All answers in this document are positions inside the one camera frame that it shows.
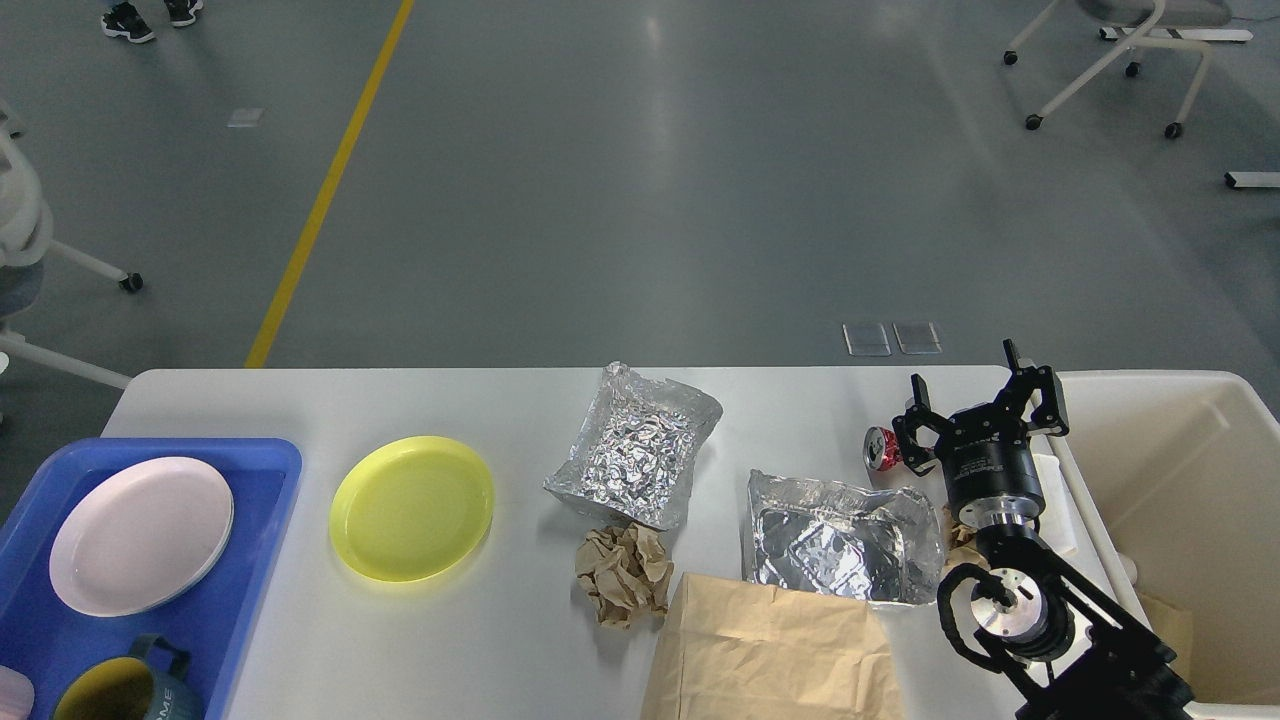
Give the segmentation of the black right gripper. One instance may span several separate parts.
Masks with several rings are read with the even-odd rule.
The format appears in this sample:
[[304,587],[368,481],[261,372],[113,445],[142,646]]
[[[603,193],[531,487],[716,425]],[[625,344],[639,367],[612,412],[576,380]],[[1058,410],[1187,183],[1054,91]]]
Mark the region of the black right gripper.
[[[1044,492],[1030,451],[1030,436],[1070,432],[1065,393],[1055,369],[1023,357],[1014,340],[1004,341],[1010,378],[1004,405],[955,413],[950,421],[931,406],[925,379],[911,374],[911,397],[892,419],[902,464],[916,477],[938,464],[945,438],[945,484],[954,519],[966,527],[1028,524],[1044,511]],[[933,433],[923,445],[919,432]]]

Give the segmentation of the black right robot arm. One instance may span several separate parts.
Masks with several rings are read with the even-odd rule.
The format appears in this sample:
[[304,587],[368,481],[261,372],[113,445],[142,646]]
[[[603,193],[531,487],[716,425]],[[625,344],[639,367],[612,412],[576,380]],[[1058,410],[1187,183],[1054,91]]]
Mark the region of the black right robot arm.
[[941,580],[942,633],[1015,685],[1019,719],[1184,719],[1194,694],[1172,670],[1175,652],[1039,534],[1046,497],[1030,438],[1069,432],[1064,392],[1011,340],[1004,352],[1010,377],[989,402],[940,415],[914,375],[911,402],[892,421],[905,465],[942,471],[951,514],[986,560]]

